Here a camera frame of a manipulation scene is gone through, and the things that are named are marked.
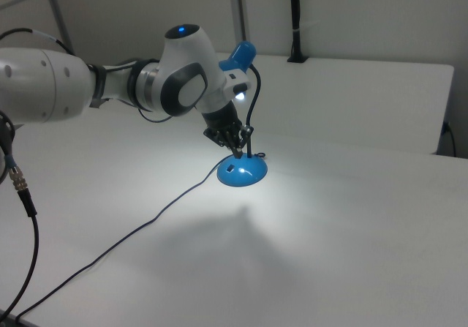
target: black cable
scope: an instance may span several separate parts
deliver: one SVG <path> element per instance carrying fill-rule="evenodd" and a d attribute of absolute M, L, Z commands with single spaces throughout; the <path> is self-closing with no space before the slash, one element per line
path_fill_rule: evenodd
<path fill-rule="evenodd" d="M 12 120 L 0 110 L 0 149 L 3 153 L 3 157 L 5 155 L 12 153 L 12 142 L 15 139 L 15 126 L 13 125 Z M 5 167 L 0 175 L 0 184 L 5 180 L 8 174 L 7 164 L 5 163 Z"/>
<path fill-rule="evenodd" d="M 447 132 L 450 133 L 450 138 L 452 139 L 452 147 L 453 147 L 453 157 L 456 157 L 456 148 L 455 148 L 455 137 L 453 136 L 453 131 L 449 125 L 446 126 Z"/>
<path fill-rule="evenodd" d="M 34 272 L 34 268 L 36 267 L 36 261 L 37 261 L 37 253 L 39 252 L 39 229 L 37 227 L 37 220 L 35 216 L 31 217 L 32 220 L 32 225 L 34 227 L 34 252 L 32 255 L 32 261 L 31 265 L 29 266 L 29 272 L 28 275 L 26 276 L 26 279 L 23 283 L 23 287 L 21 287 L 20 292 L 16 296 L 15 300 L 11 303 L 11 305 L 8 307 L 8 309 L 5 310 L 4 314 L 0 316 L 0 323 L 5 320 L 8 315 L 11 313 L 11 311 L 15 308 L 16 304 L 19 302 L 21 299 L 21 296 L 23 296 L 26 288 L 28 287 L 29 281 L 31 281 L 32 274 Z"/>
<path fill-rule="evenodd" d="M 185 192 L 183 192 L 182 194 L 180 194 L 176 199 L 172 200 L 170 203 L 168 203 L 153 219 L 151 219 L 150 221 L 147 221 L 146 223 L 144 223 L 143 225 L 141 225 L 140 227 L 136 228 L 135 230 L 133 230 L 132 232 L 130 232 L 129 234 L 127 234 L 125 237 L 123 237 L 120 241 L 117 241 L 113 246 L 111 246 L 109 249 L 107 249 L 105 252 L 103 252 L 98 258 L 96 258 L 92 263 L 89 263 L 88 265 L 84 266 L 82 269 L 76 271 L 72 276 L 70 276 L 69 278 L 65 279 L 65 281 L 63 281 L 57 288 L 55 288 L 54 290 L 52 290 L 49 294 L 47 294 L 44 298 L 42 298 L 41 300 L 39 300 L 37 303 L 31 305 L 28 309 L 24 310 L 23 312 L 21 312 L 16 318 L 15 318 L 15 322 L 17 324 L 19 324 L 20 322 L 20 318 L 21 316 L 23 316 L 24 314 L 30 312 L 32 309 L 36 308 L 37 306 L 39 306 L 41 303 L 43 303 L 44 301 L 46 301 L 48 298 L 50 298 L 53 294 L 55 294 L 58 290 L 60 290 L 61 288 L 63 288 L 63 286 L 65 286 L 68 282 L 70 282 L 72 279 L 74 279 L 77 275 L 81 274 L 83 271 L 87 270 L 88 268 L 91 268 L 92 266 L 96 265 L 104 256 L 106 256 L 109 252 L 111 252 L 113 249 L 115 249 L 120 243 L 122 243 L 123 241 L 125 241 L 126 239 L 128 239 L 129 237 L 133 236 L 136 232 L 138 232 L 139 230 L 142 230 L 144 227 L 152 224 L 153 222 L 155 222 L 168 208 L 170 208 L 176 201 L 178 201 L 179 199 L 181 199 L 183 196 L 185 196 L 187 193 L 191 192 L 193 189 L 195 188 L 198 188 L 199 186 L 201 186 L 203 183 L 206 182 L 206 180 L 208 179 L 209 176 L 211 176 L 211 174 L 218 168 L 218 166 L 223 162 L 225 161 L 228 157 L 224 157 L 223 159 L 219 160 L 215 165 L 214 167 L 210 170 L 210 172 L 208 172 L 208 175 L 206 175 L 206 177 L 199 183 L 197 183 L 196 185 L 188 188 L 188 190 L 186 190 Z"/>
<path fill-rule="evenodd" d="M 6 32 L 3 32 L 2 34 L 0 34 L 0 40 L 4 39 L 5 37 L 8 37 L 11 34 L 19 33 L 19 32 L 32 33 L 32 29 L 27 29 L 27 28 L 24 28 L 24 27 L 21 27 L 19 29 L 10 29 L 9 31 L 6 31 Z"/>
<path fill-rule="evenodd" d="M 166 122 L 166 121 L 168 121 L 168 120 L 171 120 L 171 118 L 172 118 L 172 116 L 169 116 L 169 117 L 167 117 L 167 118 L 165 118 L 165 119 L 162 119 L 162 120 L 151 120 L 151 119 L 147 118 L 147 117 L 143 114 L 143 112 L 142 112 L 141 109 L 138 109 L 138 112 L 140 113 L 140 115 L 141 115 L 146 121 L 150 121 L 150 122 L 152 122 L 152 123 L 154 123 L 154 124 L 160 124 L 160 123 L 162 123 L 162 122 Z"/>
<path fill-rule="evenodd" d="M 0 34 L 0 40 L 4 39 L 5 37 L 8 37 L 11 34 L 19 33 L 19 32 L 27 32 L 27 33 L 34 34 L 33 29 L 27 29 L 27 28 L 21 27 L 19 29 L 10 29 L 9 31 L 6 31 L 6 32 Z M 49 36 L 49 38 L 54 39 L 54 42 L 57 43 L 58 45 L 60 45 L 69 55 L 75 56 L 75 53 L 73 53 L 72 50 L 67 48 L 67 46 L 63 42 L 61 42 L 59 39 L 55 38 L 54 36 L 50 36 L 49 34 L 46 34 L 46 35 Z"/>
<path fill-rule="evenodd" d="M 252 102 L 250 103 L 249 112 L 247 113 L 247 126 L 250 126 L 250 118 L 252 117 L 252 112 L 254 111 L 255 103 L 257 102 L 258 95 L 260 94 L 260 89 L 262 88 L 262 79 L 260 78 L 260 73 L 253 64 L 251 64 L 249 68 L 253 71 L 255 78 L 257 79 L 257 88 L 255 89 L 254 99 L 252 99 Z M 252 140 L 250 138 L 247 141 L 247 157 L 252 157 Z"/>

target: robotic arm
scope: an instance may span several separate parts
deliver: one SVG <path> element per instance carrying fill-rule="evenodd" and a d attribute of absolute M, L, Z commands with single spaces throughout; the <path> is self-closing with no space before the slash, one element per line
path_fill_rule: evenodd
<path fill-rule="evenodd" d="M 253 128 L 243 126 L 232 99 L 250 88 L 246 71 L 255 55 L 255 47 L 242 42 L 218 62 L 206 33 L 189 24 L 166 33 L 161 61 L 120 67 L 87 65 L 49 50 L 3 48 L 0 110 L 14 124 L 27 124 L 78 116 L 93 99 L 119 99 L 170 116 L 196 108 L 207 124 L 204 135 L 240 158 Z"/>

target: black power cord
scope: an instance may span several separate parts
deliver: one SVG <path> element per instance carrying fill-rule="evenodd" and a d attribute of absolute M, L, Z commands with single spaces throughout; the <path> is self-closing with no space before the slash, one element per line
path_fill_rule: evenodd
<path fill-rule="evenodd" d="M 455 137 L 453 136 L 453 131 L 450 127 L 450 122 L 444 121 L 444 123 L 442 124 L 441 135 L 444 135 L 447 132 L 450 134 L 450 139 L 452 140 L 453 157 L 456 157 Z"/>
<path fill-rule="evenodd" d="M 0 111 L 0 149 L 4 154 L 5 160 L 5 169 L 2 172 L 0 183 L 4 180 L 7 173 L 10 174 L 10 178 L 15 185 L 15 189 L 18 191 L 18 196 L 21 199 L 21 202 L 24 205 L 28 217 L 31 217 L 32 224 L 34 227 L 34 251 L 32 255 L 31 265 L 29 266 L 29 271 L 24 280 L 23 286 L 20 289 L 20 292 L 16 295 L 15 300 L 10 304 L 10 306 L 5 310 L 5 312 L 0 316 L 0 323 L 4 321 L 11 311 L 15 308 L 16 304 L 19 302 L 23 296 L 26 288 L 28 287 L 29 282 L 31 281 L 34 268 L 36 267 L 37 254 L 39 252 L 39 229 L 37 227 L 36 220 L 36 209 L 34 203 L 31 199 L 31 194 L 29 193 L 28 185 L 26 180 L 23 177 L 21 169 L 16 165 L 13 156 L 12 156 L 12 143 L 15 138 L 15 127 L 13 123 L 8 118 L 8 116 Z"/>
<path fill-rule="evenodd" d="M 23 296 L 24 292 L 26 291 L 26 288 L 28 287 L 29 282 L 31 281 L 32 274 L 34 272 L 34 268 L 36 267 L 37 254 L 39 252 L 39 229 L 37 227 L 36 216 L 32 216 L 31 220 L 32 220 L 32 225 L 34 227 L 34 252 L 33 252 L 33 255 L 32 255 L 31 265 L 29 266 L 28 275 L 26 276 L 26 279 L 25 279 L 25 281 L 23 283 L 23 287 L 21 287 L 21 290 L 18 293 L 18 295 L 16 296 L 15 300 L 10 304 L 8 309 L 5 310 L 3 315 L 0 316 L 0 323 L 8 317 L 8 315 L 15 308 L 16 304 L 19 302 L 19 300 Z"/>
<path fill-rule="evenodd" d="M 98 256 L 93 262 L 89 263 L 88 265 L 84 266 L 83 268 L 81 268 L 80 270 L 76 271 L 72 276 L 68 277 L 67 279 L 65 279 L 58 287 L 56 287 L 54 290 L 52 290 L 49 294 L 47 294 L 44 298 L 40 299 L 37 303 L 31 305 L 28 309 L 24 310 L 23 312 L 21 312 L 16 318 L 15 318 L 15 322 L 17 324 L 20 324 L 20 318 L 21 316 L 23 316 L 24 314 L 30 312 L 32 309 L 35 309 L 36 307 L 38 307 L 41 303 L 43 303 L 44 301 L 46 301 L 48 298 L 50 298 L 53 294 L 55 294 L 58 290 L 60 290 L 61 288 L 63 288 L 63 286 L 65 286 L 68 282 L 70 282 L 72 279 L 74 279 L 77 275 L 81 274 L 83 271 L 91 268 L 92 266 L 96 265 L 104 256 L 106 256 L 109 252 L 111 252 L 112 250 L 114 250 L 120 243 L 122 243 L 123 241 L 127 240 L 129 237 L 133 236 L 136 232 L 142 230 L 144 227 L 152 224 L 153 222 L 155 222 L 156 220 L 158 220 L 158 218 L 168 209 L 170 208 L 176 201 L 178 201 L 179 199 L 181 199 L 183 196 L 185 196 L 187 193 L 191 192 L 193 189 L 195 188 L 198 188 L 199 186 L 201 186 L 202 184 L 204 184 L 206 182 L 206 180 L 208 179 L 209 176 L 211 176 L 211 174 L 218 168 L 218 166 L 223 162 L 225 161 L 228 157 L 224 157 L 223 159 L 219 160 L 214 166 L 213 168 L 210 170 L 210 172 L 208 172 L 208 174 L 206 175 L 206 177 L 199 183 L 195 184 L 194 186 L 188 188 L 188 190 L 186 190 L 185 192 L 181 193 L 176 199 L 172 200 L 170 203 L 168 203 L 153 219 L 151 219 L 150 221 L 147 221 L 146 223 L 142 224 L 140 227 L 134 229 L 132 232 L 130 232 L 129 234 L 127 234 L 125 237 L 123 237 L 121 240 L 117 241 L 113 246 L 111 246 L 109 249 L 107 249 L 105 252 L 103 252 L 100 256 Z"/>
<path fill-rule="evenodd" d="M 169 116 L 169 117 L 166 117 L 165 119 L 162 119 L 162 120 L 151 120 L 149 118 L 147 118 L 144 114 L 143 114 L 143 111 L 141 109 L 138 109 L 138 112 L 140 113 L 140 115 L 146 120 L 146 121 L 149 121 L 149 122 L 152 122 L 153 124 L 160 124 L 162 122 L 166 122 L 166 121 L 169 121 L 171 120 L 172 116 Z"/>
<path fill-rule="evenodd" d="M 260 89 L 262 88 L 262 79 L 260 78 L 260 73 L 258 72 L 258 70 L 255 68 L 253 64 L 251 64 L 249 68 L 253 71 L 255 78 L 257 79 L 257 88 L 255 89 L 254 98 L 252 99 L 252 102 L 250 103 L 249 112 L 247 112 L 247 117 L 246 117 L 247 126 L 250 126 L 250 118 L 252 117 L 252 113 L 254 112 L 254 108 L 255 108 L 255 103 L 257 102 L 258 96 L 260 94 Z M 250 138 L 247 141 L 247 157 L 249 158 L 252 157 L 252 141 Z"/>
<path fill-rule="evenodd" d="M 57 38 L 55 38 L 54 36 L 50 36 L 49 34 L 46 34 L 46 33 L 43 33 L 41 31 L 37 31 L 35 29 L 27 29 L 27 28 L 18 28 L 18 29 L 10 29 L 9 31 L 6 31 L 2 34 L 0 34 L 0 40 L 4 39 L 5 37 L 8 37 L 9 35 L 11 34 L 14 34 L 14 33 L 20 33 L 20 32 L 27 32 L 27 33 L 31 33 L 31 34 L 37 34 L 41 37 L 44 37 L 44 38 L 47 38 L 49 40 L 52 40 L 53 42 L 57 43 L 58 45 L 60 45 L 69 55 L 73 55 L 75 56 L 75 53 L 73 53 L 72 50 L 70 50 L 69 48 L 67 48 L 67 46 L 61 42 L 60 40 L 58 40 Z"/>

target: cable connector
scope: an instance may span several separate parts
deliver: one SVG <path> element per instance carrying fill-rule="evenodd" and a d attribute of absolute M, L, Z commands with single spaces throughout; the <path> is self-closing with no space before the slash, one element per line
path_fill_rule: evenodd
<path fill-rule="evenodd" d="M 23 172 L 18 166 L 14 166 L 8 170 L 13 185 L 17 191 L 28 189 L 28 184 L 23 177 Z"/>

